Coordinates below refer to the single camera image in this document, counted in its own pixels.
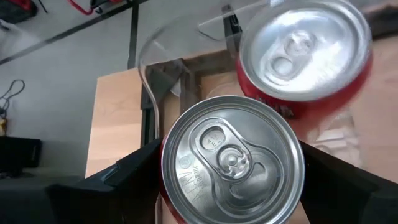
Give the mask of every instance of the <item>red soda can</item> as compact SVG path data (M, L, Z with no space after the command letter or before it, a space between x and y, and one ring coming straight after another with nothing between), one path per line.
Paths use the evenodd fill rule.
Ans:
M160 193L179 224L285 223L303 190L304 156L292 128L248 97L189 108L161 159Z
M243 93L274 108L304 140L357 94L371 64L370 28L352 4L299 0L250 21L236 69Z

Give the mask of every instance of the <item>wooden surface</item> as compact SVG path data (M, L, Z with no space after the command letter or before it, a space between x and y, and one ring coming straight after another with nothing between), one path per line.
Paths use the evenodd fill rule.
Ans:
M398 37L373 45L373 69L351 106L364 168L398 183Z
M97 81L86 177L139 149L141 79L131 69Z
M359 134L364 168L398 182L398 37L374 43L372 75L350 110ZM210 85L223 85L227 94L240 95L230 74L202 79L202 97L216 96ZM86 176L94 174L139 148L141 133L141 81L137 70L98 79ZM179 100L171 93L165 98L164 132L179 116ZM175 223L164 205L164 223ZM289 223L308 223L298 206Z

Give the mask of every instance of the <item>can top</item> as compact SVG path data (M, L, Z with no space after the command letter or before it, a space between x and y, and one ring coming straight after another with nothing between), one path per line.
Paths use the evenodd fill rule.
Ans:
M370 56L364 16L342 0L287 1L256 15L243 33L240 60L258 89L309 101L349 85Z
M191 107L162 153L167 195L187 223L282 223L299 202L304 170L286 121L241 96Z

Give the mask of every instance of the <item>black cable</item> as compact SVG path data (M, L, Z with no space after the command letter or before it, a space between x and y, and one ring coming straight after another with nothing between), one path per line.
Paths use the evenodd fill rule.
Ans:
M47 12L46 8L44 7L44 5L43 5L43 3L42 3L42 0L39 0L39 3L40 3L40 5L42 6L44 12L45 12L46 14L48 14L49 12Z
M13 94L10 94L11 90L14 88L14 85L17 82L21 82L21 84L22 84L21 89L19 89L18 91L16 91ZM25 89L25 81L24 80L13 80L10 87L8 88L7 92L5 92L5 94L3 94L3 96L0 96L0 101L1 100L5 101L4 104L0 106L0 119L7 121L7 110L10 107L11 98L22 93L22 91L24 91L24 89Z

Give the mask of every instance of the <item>floor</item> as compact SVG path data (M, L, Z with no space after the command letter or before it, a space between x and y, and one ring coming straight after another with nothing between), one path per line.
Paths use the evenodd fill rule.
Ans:
M36 17L8 24L10 32L0 30L0 93L14 79L23 79L26 84L8 112L8 134L43 140L40 167L29 172L82 177L96 79L126 70L128 61L136 64L136 52L159 27L182 14L219 4L213 0L189 0L190 4L188 0L149 0L139 5L138 24L134 26L131 7L96 20L98 15L84 16L67 1L42 0L48 14L34 1L39 7ZM88 0L77 2L88 7ZM92 26L74 28L93 20Z

